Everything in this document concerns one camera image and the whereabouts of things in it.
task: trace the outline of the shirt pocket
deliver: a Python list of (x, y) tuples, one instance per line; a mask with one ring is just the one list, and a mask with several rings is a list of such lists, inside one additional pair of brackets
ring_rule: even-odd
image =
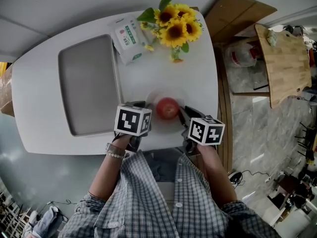
[(115, 190), (101, 210), (95, 222), (95, 228), (114, 229), (124, 225), (127, 210), (129, 184), (121, 184)]

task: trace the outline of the beaded bracelet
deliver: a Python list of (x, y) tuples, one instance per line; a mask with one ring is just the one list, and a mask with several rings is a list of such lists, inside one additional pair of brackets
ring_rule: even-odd
[(119, 159), (124, 159), (125, 158), (125, 156), (121, 156), (121, 155), (110, 153), (110, 152), (107, 152), (106, 154), (110, 155), (112, 157), (115, 157), (115, 158), (119, 158)]

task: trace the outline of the white table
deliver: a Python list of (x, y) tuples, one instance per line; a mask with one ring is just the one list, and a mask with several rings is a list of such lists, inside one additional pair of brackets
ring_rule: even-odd
[[(129, 13), (98, 19), (58, 34), (39, 44), (13, 64), (12, 99), (17, 127), (25, 149), (32, 153), (63, 155), (104, 154), (113, 133), (90, 136), (71, 135), (66, 120), (58, 76), (59, 51), (107, 34), (107, 24)], [(176, 87), (184, 93), (186, 105), (217, 117), (218, 84), (211, 38), (205, 26), (200, 39), (182, 53), (183, 63), (169, 60), (170, 49), (158, 47), (154, 53), (127, 67), (116, 57), (123, 101), (145, 100), (157, 88)], [(180, 131), (156, 133), (142, 139), (140, 149), (153, 150), (182, 145)]]

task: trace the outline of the black and white marker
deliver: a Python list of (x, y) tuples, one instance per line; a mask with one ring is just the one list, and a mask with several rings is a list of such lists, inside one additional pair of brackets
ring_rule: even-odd
[(152, 110), (119, 104), (114, 122), (114, 131), (140, 136), (150, 129)]
[(225, 124), (214, 118), (192, 118), (188, 138), (200, 145), (219, 145)]

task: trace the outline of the hand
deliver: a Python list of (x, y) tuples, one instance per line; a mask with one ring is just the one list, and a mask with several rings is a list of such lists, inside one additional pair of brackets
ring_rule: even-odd
[(124, 135), (112, 142), (112, 145), (125, 150), (130, 142), (132, 135)]

